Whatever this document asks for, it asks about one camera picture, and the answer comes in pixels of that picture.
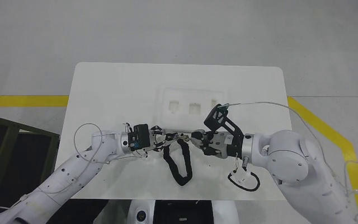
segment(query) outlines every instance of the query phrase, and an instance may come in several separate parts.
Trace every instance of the gray floor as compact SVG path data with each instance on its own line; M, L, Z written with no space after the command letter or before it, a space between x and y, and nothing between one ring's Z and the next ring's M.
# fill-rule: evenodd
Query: gray floor
M358 146L357 12L356 0L2 0L0 95L67 95L82 61L277 66L288 96ZM64 114L0 108L56 133ZM341 176L340 149L319 138ZM243 224L306 223L286 202L237 206Z

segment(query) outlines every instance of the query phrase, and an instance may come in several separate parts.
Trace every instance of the white cable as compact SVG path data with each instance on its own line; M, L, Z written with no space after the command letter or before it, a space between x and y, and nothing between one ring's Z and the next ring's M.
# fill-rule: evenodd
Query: white cable
M143 157L141 157L141 156L126 156L126 157L122 157L122 158L115 158L113 160L121 160L123 158L143 158Z
M346 197L349 197L349 192L348 192L348 183L347 183L347 165L349 163L354 163L354 164L358 164L358 161L354 161L354 160L348 160L345 162L345 169L344 169L344 172L345 172L345 187L346 187ZM353 194L358 194L358 189L354 189L351 191L351 193Z
M76 146L76 134L77 134L78 130L79 130L81 127L85 126L85 125L94 125L94 126L96 126L96 128L98 128L98 130L99 130L100 133L101 133L101 142L100 142L100 145L98 146L98 148L97 148L95 154L98 152L98 150L100 149L100 147L101 147L101 145L102 145L103 134L102 134L101 128L98 127L96 124L93 124L93 123L85 123L85 124L82 124L81 126L79 126L79 127L77 128L77 130L74 132L74 135L73 135L73 145L74 145L74 149L76 150L77 154L78 154L81 158L83 158L84 160L86 160L87 162L93 162L93 163L95 163L95 164L108 164L108 162L92 161L92 159L94 158L95 154L93 154L92 158L91 158L90 160L88 160L88 159L84 158L84 157L79 153L79 151L78 151L78 149L77 149L77 146Z
M317 143L319 144L319 147L321 148L321 151L322 151L322 157L323 157L323 161L324 163L328 166L328 168L330 169L333 177L337 176L336 173L332 170L332 168L330 167L330 165L327 163L326 161L326 157L324 156L324 152L323 152L323 147L321 145L321 142L318 140L317 136L313 133L313 131L310 129L310 127L308 126L308 124L303 120L303 118L298 114L297 111L295 111L294 109L286 106L286 105L283 105L283 104L279 104L277 102L270 102L270 101L258 101L258 102L238 102L236 104L225 104L225 105L222 105L222 106L218 106L218 108L228 108L229 106L235 106L235 105L252 105L252 104L274 104L274 105L277 105L277 106L282 106L284 108L287 108L289 110L291 110L292 112L294 112L300 119L301 121L303 122L303 124L306 126L306 128L309 130L309 132L311 132L312 136L315 138L315 140L317 141ZM346 191L346 196L348 197L348 192L350 193L353 193L353 194L358 194L358 189L354 189L352 191L349 191L348 190L348 186L347 186L347 175L346 175L346 170L347 170L347 164L350 163L350 162L354 162L354 163L358 163L358 161L346 161L345 162L345 184L343 185L339 180L337 180L336 178L336 181L345 189Z
M100 144L99 144L99 146L98 146L96 152L92 155L92 157L91 157L90 160L87 160L86 158L84 158L84 157L79 153L79 151L78 151L78 149L77 149L77 146L76 146L76 134L77 134L78 130L79 130L81 127L85 126L85 125L94 125L94 126L100 131L100 133L101 133L101 142L100 142ZM88 162L87 165L86 165L86 167L83 169L83 171L78 175L77 179L79 179L79 177L87 170L87 168L88 168L88 166L90 165L90 163L93 162L92 160L93 160L93 158L95 157L95 155L96 155L96 153L98 152L98 150L100 149L100 147L101 147L101 145L102 145L102 142L103 142L103 133L102 133L101 128L100 128L99 126L97 126L96 124L93 124L93 123L84 123L84 124L82 124L81 126L79 126L79 127L77 128L77 130L74 132L74 135L73 135L73 145L74 145L74 149L76 150L77 154L78 154L82 159L84 159L84 160L86 160L86 161ZM93 163L109 164L108 162L97 162L97 161L95 161L95 162L93 162ZM45 194L58 194L58 193L61 193L61 192L65 191L65 190L67 190L71 185L72 185L72 184L69 184L69 185L67 185L65 188L63 188L62 190L59 190L59 191L57 191L57 192L46 192L46 191L44 191L44 190L42 190L42 189L40 189L40 190L37 191L37 192L43 192L43 193L45 193Z

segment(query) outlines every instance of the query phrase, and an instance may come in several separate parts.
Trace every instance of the table surface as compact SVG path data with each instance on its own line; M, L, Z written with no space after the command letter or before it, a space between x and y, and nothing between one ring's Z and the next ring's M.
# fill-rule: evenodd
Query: table surface
M216 100L221 104L273 101L287 105L283 73L277 67L82 62L74 72L56 167L75 153L73 135L83 123L95 123L101 129L119 133L124 131L124 122L207 129L204 120L194 121L189 116L184 116L188 121L170 121L175 116L164 111L163 102L168 99L163 94L175 97L177 90L198 95L209 92L218 95ZM180 97L190 103L185 94ZM206 116L207 110L204 103L198 116ZM243 133L272 134L291 129L288 109L275 105L232 106L229 118ZM85 126L78 132L76 142L80 150L91 145L95 131L95 127ZM235 168L234 158L204 156L192 144L190 153L193 178L185 186L175 182L162 153L151 151L147 159L125 158L104 165L73 198L284 200L264 169L249 165L248 169L260 178L261 186L256 192L245 192L227 179ZM185 175L181 151L174 150L171 156Z

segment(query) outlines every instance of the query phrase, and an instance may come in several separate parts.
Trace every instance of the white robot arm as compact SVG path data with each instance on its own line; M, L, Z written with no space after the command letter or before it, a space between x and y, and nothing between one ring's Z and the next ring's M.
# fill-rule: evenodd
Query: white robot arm
M126 129L130 129L131 132L117 134L110 130L102 130L94 133L90 148L74 154L33 192L22 196L10 209L0 213L0 223L46 223L68 199L101 171L104 164L136 150L147 152L179 138L189 140L188 136L170 133L169 135L175 139L158 142L156 135L166 136L166 130L161 130L157 126L150 130L146 124L134 126L133 131L127 123Z
M205 155L241 158L245 171L247 163L268 170L289 204L311 223L355 223L343 190L311 141L290 130L244 135L227 113L216 106L204 122L211 131L192 133L192 143ZM217 132L220 127L229 132Z

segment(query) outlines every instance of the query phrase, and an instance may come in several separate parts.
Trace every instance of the yellow tape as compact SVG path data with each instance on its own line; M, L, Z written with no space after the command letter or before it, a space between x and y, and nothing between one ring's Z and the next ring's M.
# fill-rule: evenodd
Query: yellow tape
M0 106L67 106L68 96L0 96Z
M287 97L287 101L290 108L296 110L308 124L310 124L313 128L315 128L341 149L345 161L357 160L353 144L350 141L331 128L319 117L314 115L311 111L307 110L292 97ZM347 164L347 173L350 177L352 188L358 189L358 164ZM355 195L355 199L356 203L358 204L358 195Z

